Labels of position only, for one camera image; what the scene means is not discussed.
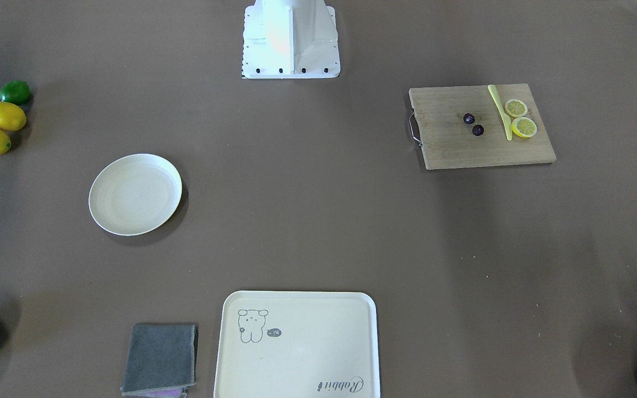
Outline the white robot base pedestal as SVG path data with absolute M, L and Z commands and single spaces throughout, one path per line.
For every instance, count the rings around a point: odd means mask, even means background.
M 324 1 L 256 1 L 244 10 L 245 79 L 336 78 L 336 11 Z

